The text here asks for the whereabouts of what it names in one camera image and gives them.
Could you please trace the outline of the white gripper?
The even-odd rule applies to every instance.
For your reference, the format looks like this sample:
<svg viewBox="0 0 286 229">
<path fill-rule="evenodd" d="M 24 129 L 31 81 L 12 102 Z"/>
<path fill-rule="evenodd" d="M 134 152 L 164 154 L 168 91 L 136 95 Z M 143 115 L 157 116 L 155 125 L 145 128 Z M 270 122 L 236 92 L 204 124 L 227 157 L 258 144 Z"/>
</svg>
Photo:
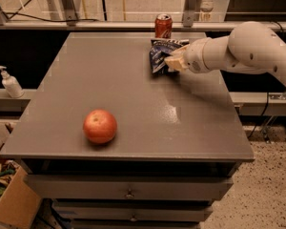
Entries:
<svg viewBox="0 0 286 229">
<path fill-rule="evenodd" d="M 166 65 L 178 72 L 184 72 L 189 68 L 193 73 L 208 73 L 210 70 L 204 62 L 203 50 L 209 40 L 210 37 L 197 39 L 170 52 L 170 55 L 183 54 L 184 59 L 182 56 L 168 56 L 164 59 Z"/>
</svg>

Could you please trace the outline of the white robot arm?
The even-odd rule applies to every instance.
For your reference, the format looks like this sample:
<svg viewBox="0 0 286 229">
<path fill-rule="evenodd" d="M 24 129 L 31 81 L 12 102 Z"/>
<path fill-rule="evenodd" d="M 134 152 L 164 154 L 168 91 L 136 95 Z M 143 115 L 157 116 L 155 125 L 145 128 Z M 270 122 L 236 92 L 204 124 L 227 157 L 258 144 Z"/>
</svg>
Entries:
<svg viewBox="0 0 286 229">
<path fill-rule="evenodd" d="M 286 43 L 259 22 L 244 22 L 227 36 L 197 39 L 164 61 L 179 72 L 269 73 L 286 87 Z"/>
</svg>

